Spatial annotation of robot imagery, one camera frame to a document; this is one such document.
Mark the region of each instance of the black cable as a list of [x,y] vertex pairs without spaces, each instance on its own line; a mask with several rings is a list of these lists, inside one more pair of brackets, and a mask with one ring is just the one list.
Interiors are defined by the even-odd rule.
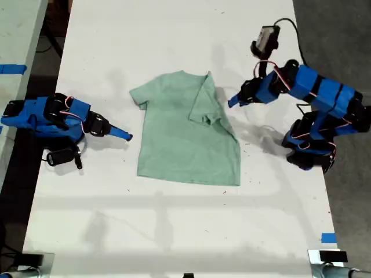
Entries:
[[53,46],[50,45],[50,46],[49,46],[47,49],[45,49],[45,50],[37,50],[36,53],[44,53],[44,52],[47,52],[47,51],[49,51],[50,49],[52,49],[52,47],[53,47]]
[[299,47],[300,56],[301,56],[301,59],[302,59],[302,61],[303,61],[303,64],[304,64],[304,65],[307,65],[307,62],[306,62],[306,60],[304,59],[303,51],[301,51],[299,32],[298,32],[298,30],[297,30],[297,27],[296,27],[294,21],[292,21],[291,19],[289,19],[289,18],[287,18],[287,17],[283,17],[283,18],[277,20],[273,25],[277,25],[277,23],[279,23],[279,22],[281,22],[281,21],[284,21],[284,20],[290,22],[290,23],[292,24],[292,26],[294,26],[294,29],[295,29],[295,32],[296,32],[296,38],[297,38],[297,45],[298,45],[298,47]]
[[300,112],[304,115],[305,113],[304,113],[304,111],[300,108],[300,106],[310,106],[310,104],[301,104],[301,103],[297,103],[297,104],[296,104],[297,109],[299,109]]

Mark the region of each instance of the light green t-shirt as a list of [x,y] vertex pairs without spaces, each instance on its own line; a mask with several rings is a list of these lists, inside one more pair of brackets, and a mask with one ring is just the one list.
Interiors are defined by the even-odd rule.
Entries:
[[217,100],[210,72],[164,74],[130,94],[146,110],[137,175],[239,185],[239,144]]

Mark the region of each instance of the gray floor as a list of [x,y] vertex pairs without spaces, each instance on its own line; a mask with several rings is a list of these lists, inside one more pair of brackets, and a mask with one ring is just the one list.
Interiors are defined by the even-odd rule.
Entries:
[[[371,104],[371,1],[294,0],[294,6],[309,66],[323,76],[356,88],[365,95],[364,102]],[[46,38],[39,40],[39,50],[48,46]],[[59,62],[54,50],[38,53],[32,74],[57,75]],[[339,247],[348,252],[352,267],[369,270],[370,136],[368,133],[337,138],[337,159],[325,175]]]

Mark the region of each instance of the red wire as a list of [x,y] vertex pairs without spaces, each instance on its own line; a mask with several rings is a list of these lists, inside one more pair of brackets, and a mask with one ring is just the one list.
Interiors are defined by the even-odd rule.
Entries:
[[73,114],[73,113],[69,113],[69,112],[66,112],[66,111],[60,111],[61,114],[64,114],[64,115],[69,115],[69,116],[73,116],[73,117],[76,117],[78,118],[80,121],[81,121],[81,130],[84,134],[86,134],[86,132],[84,131],[83,129],[83,120],[76,114]]

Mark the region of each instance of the wire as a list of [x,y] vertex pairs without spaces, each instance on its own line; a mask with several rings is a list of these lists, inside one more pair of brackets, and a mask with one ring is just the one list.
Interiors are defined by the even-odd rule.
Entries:
[[66,111],[60,111],[59,113],[64,114],[64,115],[73,116],[73,117],[76,117],[77,119],[79,119],[81,121],[81,130],[82,130],[83,134],[86,134],[86,132],[83,129],[83,120],[78,115],[73,114],[73,113],[69,113],[69,112],[66,112]]
[[299,109],[300,112],[304,115],[305,113],[304,113],[304,111],[300,108],[300,106],[310,106],[310,104],[302,104],[302,103],[297,103],[297,104],[296,104],[297,109]]
[[51,45],[47,49],[45,49],[45,50],[38,50],[38,51],[36,51],[36,53],[44,53],[44,52],[49,51],[50,49],[52,49],[52,46]]
[[272,61],[269,61],[269,60],[260,60],[259,62],[256,63],[256,65],[255,65],[255,67],[254,67],[254,70],[253,70],[253,74],[254,74],[254,77],[255,77],[255,78],[256,78],[256,68],[257,68],[257,66],[258,66],[260,63],[262,63],[262,62],[270,63],[270,64],[273,64],[273,65],[275,65],[276,67],[278,67],[277,64],[276,64],[275,62],[272,62]]
[[70,97],[66,97],[66,99],[64,100],[64,105],[67,107],[66,112],[67,112],[67,111],[69,110],[69,108],[70,108],[70,107],[68,106],[68,104],[67,104],[67,101],[68,101],[70,98],[73,99],[74,97],[71,97],[71,96],[70,96]]
[[304,59],[304,55],[303,55],[303,51],[301,50],[301,46],[300,46],[300,38],[299,38],[299,31],[297,30],[297,27],[296,27],[296,24],[294,23],[294,21],[292,21],[291,19],[287,18],[287,17],[283,17],[279,20],[277,20],[273,25],[277,25],[277,23],[281,22],[281,21],[288,21],[292,24],[292,26],[294,27],[295,29],[295,32],[296,32],[296,38],[297,38],[297,45],[299,47],[299,52],[300,52],[300,57],[303,61],[303,64],[304,65],[307,65],[307,62],[306,60]]

